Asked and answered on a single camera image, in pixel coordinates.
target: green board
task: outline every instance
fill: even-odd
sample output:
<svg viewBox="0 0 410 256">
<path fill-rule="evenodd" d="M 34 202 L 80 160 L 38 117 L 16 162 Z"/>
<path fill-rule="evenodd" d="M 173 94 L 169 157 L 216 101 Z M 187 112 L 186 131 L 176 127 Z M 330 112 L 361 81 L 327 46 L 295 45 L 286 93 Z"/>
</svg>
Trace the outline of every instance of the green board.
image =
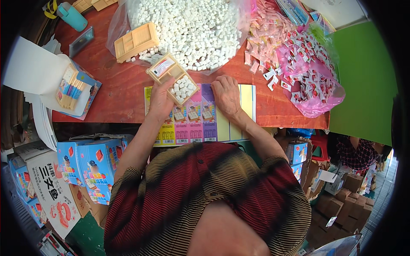
<svg viewBox="0 0 410 256">
<path fill-rule="evenodd" d="M 336 31 L 333 42 L 346 97 L 330 111 L 330 131 L 392 145 L 397 83 L 381 35 L 372 22 L 366 22 Z"/>
<path fill-rule="evenodd" d="M 66 242 L 80 249 L 76 251 L 79 255 L 105 256 L 104 230 L 90 212 L 77 222 L 66 237 Z"/>
</svg>

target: striped shirt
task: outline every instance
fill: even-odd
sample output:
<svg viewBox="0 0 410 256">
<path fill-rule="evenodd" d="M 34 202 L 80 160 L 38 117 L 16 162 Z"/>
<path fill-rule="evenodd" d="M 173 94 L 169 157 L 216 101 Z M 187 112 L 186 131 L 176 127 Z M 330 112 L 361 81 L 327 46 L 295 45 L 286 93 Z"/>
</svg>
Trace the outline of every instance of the striped shirt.
<svg viewBox="0 0 410 256">
<path fill-rule="evenodd" d="M 128 168 L 112 187 L 104 233 L 107 255 L 186 255 L 204 208 L 223 200 L 268 245 L 295 255 L 311 208 L 288 162 L 268 157 L 259 168 L 237 146 L 191 143 Z"/>
</svg>

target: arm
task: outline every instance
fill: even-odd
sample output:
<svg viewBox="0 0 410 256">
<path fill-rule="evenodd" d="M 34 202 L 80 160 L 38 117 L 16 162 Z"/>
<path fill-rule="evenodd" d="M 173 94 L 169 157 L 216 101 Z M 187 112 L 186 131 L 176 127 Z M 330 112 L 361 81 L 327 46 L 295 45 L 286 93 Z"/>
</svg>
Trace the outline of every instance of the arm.
<svg viewBox="0 0 410 256">
<path fill-rule="evenodd" d="M 353 145 L 353 148 L 355 148 L 355 150 L 358 149 L 359 140 L 360 140 L 359 138 L 350 136 L 350 143 Z"/>
<path fill-rule="evenodd" d="M 150 98 L 150 110 L 144 122 L 139 127 L 137 134 L 121 156 L 117 171 L 114 175 L 114 183 L 121 178 L 128 167 L 135 167 L 140 170 L 145 168 L 159 129 L 174 105 L 173 101 L 166 96 L 166 91 L 173 82 L 174 79 L 161 86 L 158 84 L 153 85 Z"/>
<path fill-rule="evenodd" d="M 215 102 L 224 116 L 245 131 L 262 160 L 280 156 L 287 160 L 279 143 L 267 131 L 257 125 L 241 108 L 238 82 L 229 76 L 220 76 L 211 84 Z"/>
</svg>

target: hand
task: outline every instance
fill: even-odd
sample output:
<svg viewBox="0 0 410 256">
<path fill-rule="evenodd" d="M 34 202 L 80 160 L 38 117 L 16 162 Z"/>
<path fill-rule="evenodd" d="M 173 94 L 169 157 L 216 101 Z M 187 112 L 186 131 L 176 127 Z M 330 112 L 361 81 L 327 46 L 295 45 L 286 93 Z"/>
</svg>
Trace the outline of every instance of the hand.
<svg viewBox="0 0 410 256">
<path fill-rule="evenodd" d="M 168 88 L 173 85 L 175 79 L 172 77 L 167 82 L 162 85 L 157 84 L 156 82 L 153 85 L 150 98 L 150 109 L 148 114 L 154 116 L 160 122 L 164 122 L 168 119 L 169 113 L 174 106 L 174 102 L 167 97 L 166 91 Z"/>
<path fill-rule="evenodd" d="M 223 115 L 233 120 L 243 112 L 239 98 L 238 82 L 235 78 L 222 75 L 211 83 L 214 92 L 215 103 Z"/>
</svg>

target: purple label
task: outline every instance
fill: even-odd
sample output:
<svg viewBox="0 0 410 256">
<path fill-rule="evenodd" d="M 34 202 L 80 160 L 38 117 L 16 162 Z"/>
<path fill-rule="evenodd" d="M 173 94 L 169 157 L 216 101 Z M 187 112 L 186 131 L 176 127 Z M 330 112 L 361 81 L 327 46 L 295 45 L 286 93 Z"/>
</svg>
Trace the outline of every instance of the purple label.
<svg viewBox="0 0 410 256">
<path fill-rule="evenodd" d="M 202 84 L 201 92 L 204 141 L 216 141 L 216 107 L 211 84 Z"/>
</svg>

